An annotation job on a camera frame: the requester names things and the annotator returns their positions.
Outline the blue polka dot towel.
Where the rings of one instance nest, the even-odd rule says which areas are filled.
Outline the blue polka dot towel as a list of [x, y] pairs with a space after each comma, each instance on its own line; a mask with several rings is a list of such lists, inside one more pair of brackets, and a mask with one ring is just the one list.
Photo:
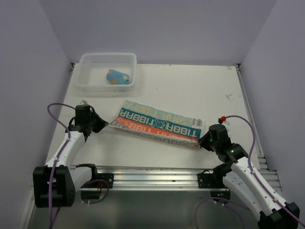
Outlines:
[[129, 84], [129, 75], [119, 72], [114, 69], [109, 69], [106, 74], [106, 79], [111, 84], [126, 85]]

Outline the rabbit print towel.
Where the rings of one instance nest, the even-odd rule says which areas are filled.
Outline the rabbit print towel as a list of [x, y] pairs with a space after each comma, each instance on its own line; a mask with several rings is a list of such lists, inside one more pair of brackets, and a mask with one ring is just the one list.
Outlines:
[[204, 133], [205, 120], [125, 100], [109, 126], [174, 146], [199, 148], [198, 140]]

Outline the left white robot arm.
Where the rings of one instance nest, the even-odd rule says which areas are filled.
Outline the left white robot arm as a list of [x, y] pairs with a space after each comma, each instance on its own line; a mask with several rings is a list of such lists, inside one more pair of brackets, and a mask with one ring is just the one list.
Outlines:
[[112, 188], [113, 179], [98, 174], [95, 164], [72, 166], [91, 133], [99, 133], [108, 125], [91, 105], [78, 105], [74, 111], [59, 149], [44, 166], [33, 171], [34, 199], [38, 208], [70, 207], [76, 191], [83, 186]]

